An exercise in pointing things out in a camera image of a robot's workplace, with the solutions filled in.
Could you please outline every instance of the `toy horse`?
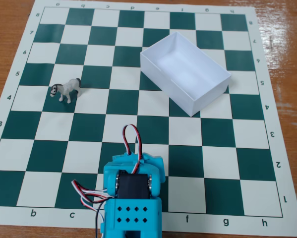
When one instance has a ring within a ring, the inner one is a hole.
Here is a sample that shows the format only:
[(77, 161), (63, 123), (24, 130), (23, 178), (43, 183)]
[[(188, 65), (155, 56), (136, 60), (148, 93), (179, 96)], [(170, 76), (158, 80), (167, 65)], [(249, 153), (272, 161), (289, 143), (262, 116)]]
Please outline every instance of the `toy horse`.
[(79, 78), (73, 78), (68, 83), (62, 84), (55, 84), (51, 87), (50, 96), (54, 97), (57, 92), (60, 92), (61, 96), (59, 98), (59, 102), (63, 101), (63, 96), (65, 95), (68, 98), (67, 103), (71, 103), (70, 95), (69, 93), (72, 90), (76, 90), (78, 92), (77, 97), (80, 97), (81, 95), (81, 80)]

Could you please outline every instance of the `table surface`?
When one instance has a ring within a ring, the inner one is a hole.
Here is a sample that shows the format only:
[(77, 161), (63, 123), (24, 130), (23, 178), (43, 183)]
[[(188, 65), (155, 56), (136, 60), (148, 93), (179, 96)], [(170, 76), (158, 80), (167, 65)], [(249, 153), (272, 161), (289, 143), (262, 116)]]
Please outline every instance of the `table surface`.
[[(124, 1), (255, 7), (297, 194), (297, 0)], [(33, 4), (34, 0), (0, 0), (0, 95)], [(215, 234), (163, 233), (164, 238), (196, 238), (200, 236), (235, 237)], [(0, 238), (2, 237), (92, 238), (94, 230), (0, 226)]]

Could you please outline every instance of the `white box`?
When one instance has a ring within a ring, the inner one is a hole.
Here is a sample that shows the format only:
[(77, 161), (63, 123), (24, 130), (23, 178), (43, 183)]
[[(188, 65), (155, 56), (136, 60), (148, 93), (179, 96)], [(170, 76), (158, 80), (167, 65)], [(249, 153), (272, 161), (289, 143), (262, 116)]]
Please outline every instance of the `white box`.
[(179, 32), (140, 53), (141, 71), (189, 116), (223, 94), (231, 74)]

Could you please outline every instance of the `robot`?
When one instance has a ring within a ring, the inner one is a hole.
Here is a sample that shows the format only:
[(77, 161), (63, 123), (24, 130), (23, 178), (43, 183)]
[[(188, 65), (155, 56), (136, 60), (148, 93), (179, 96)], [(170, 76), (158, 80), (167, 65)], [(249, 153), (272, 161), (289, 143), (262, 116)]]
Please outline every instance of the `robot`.
[(104, 166), (104, 188), (115, 199), (104, 206), (101, 224), (104, 238), (162, 238), (162, 201), (158, 197), (165, 182), (162, 157), (143, 153), (136, 174), (137, 154), (113, 156)]

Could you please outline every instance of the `black wire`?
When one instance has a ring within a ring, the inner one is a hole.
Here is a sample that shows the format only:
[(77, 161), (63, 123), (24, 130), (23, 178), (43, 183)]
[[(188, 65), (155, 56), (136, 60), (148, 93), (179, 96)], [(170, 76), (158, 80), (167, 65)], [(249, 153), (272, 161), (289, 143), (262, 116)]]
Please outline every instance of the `black wire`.
[(95, 238), (98, 238), (98, 216), (99, 216), (100, 208), (103, 205), (103, 203), (105, 203), (107, 200), (109, 200), (111, 198), (115, 198), (115, 197), (108, 197), (105, 201), (100, 203), (100, 205), (99, 205), (99, 207), (97, 209), (97, 213), (95, 214)]

